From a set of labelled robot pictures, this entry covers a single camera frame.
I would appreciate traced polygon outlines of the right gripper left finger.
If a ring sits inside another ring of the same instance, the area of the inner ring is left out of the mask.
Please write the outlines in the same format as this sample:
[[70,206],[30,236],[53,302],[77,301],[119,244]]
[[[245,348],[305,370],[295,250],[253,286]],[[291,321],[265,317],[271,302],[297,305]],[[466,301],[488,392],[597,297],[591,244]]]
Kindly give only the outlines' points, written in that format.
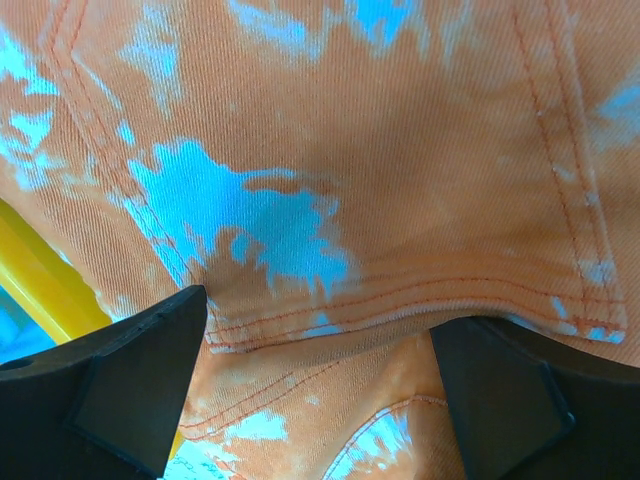
[[4,479],[159,479],[207,320],[190,286],[108,327],[1,366]]

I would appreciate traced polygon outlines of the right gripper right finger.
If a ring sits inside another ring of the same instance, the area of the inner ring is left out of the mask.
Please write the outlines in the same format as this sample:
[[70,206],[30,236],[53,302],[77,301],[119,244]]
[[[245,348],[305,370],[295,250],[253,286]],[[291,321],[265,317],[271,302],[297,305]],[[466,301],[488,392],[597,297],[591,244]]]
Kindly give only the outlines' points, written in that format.
[[637,368],[496,318],[430,334],[467,478],[638,478]]

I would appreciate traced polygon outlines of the yellow plastic tray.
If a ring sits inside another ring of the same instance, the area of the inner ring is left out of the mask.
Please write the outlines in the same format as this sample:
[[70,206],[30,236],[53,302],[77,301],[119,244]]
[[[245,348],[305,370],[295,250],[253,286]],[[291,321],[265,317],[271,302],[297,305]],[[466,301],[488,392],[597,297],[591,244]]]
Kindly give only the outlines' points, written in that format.
[[[80,276],[8,205],[1,208],[1,284],[53,348],[114,324]],[[181,443],[177,430],[169,459]]]

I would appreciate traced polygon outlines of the orange tie-dye shorts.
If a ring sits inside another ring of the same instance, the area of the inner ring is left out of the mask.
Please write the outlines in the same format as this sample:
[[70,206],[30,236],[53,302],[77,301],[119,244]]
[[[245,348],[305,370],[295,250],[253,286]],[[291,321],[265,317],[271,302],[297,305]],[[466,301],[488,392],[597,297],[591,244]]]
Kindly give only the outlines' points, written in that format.
[[5,1],[1,197],[207,324],[175,479],[461,479],[432,331],[639,364],[635,1]]

